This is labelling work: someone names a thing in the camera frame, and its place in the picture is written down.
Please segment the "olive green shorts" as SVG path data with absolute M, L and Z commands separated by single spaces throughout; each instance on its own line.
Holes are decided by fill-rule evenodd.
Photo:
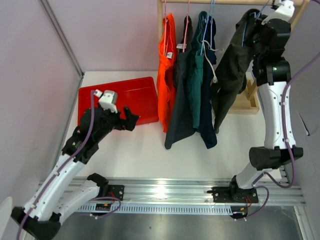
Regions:
M 235 32 L 225 50 L 211 85 L 211 106 L 214 112 L 214 132 L 217 134 L 229 109 L 246 88 L 246 72 L 253 60 L 253 50 L 244 40 L 255 26 L 258 9 L 249 9 L 235 25 Z

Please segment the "light blue wire hanger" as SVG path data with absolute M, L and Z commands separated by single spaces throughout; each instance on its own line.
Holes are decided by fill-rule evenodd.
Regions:
M 254 19 L 259 18 L 262 15 L 262 12 L 263 12 L 264 8 L 268 5 L 269 2 L 270 2 L 270 0 L 267 0 L 267 2 L 262 6 L 262 8 L 259 10 L 259 12 L 251 11 L 249 13 L 248 17 L 245 20 L 245 25 L 244 25 L 244 29 L 243 29 L 242 43 L 241 43 L 242 47 L 245 46 L 245 37 L 246 37 L 246 32 L 247 32 L 247 28 L 248 28 L 248 24 L 249 24 L 250 18 L 254 18 Z

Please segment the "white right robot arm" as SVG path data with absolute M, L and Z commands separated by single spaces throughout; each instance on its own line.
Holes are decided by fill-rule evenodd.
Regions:
M 296 145 L 290 115 L 291 66 L 283 57 L 291 36 L 291 25 L 280 17 L 258 19 L 245 38 L 245 45 L 253 50 L 252 72 L 265 122 L 264 145 L 249 150 L 249 164 L 235 175 L 228 196 L 239 202 L 247 193 L 255 193 L 255 184 L 268 176 L 277 186 L 282 185 L 271 171 L 287 164 L 294 165 L 304 150 Z

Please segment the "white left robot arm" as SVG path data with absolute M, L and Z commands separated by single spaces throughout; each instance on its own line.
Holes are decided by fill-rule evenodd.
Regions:
M 61 198 L 76 174 L 98 151 L 100 141 L 112 130 L 133 131 L 139 116 L 128 107 L 112 112 L 101 106 L 88 108 L 79 125 L 66 141 L 61 155 L 35 195 L 24 205 L 15 206 L 11 218 L 18 224 L 17 239 L 26 231 L 36 240 L 52 240 L 64 221 L 88 201 L 106 200 L 121 202 L 109 190 L 109 181 L 93 173 L 68 197 Z

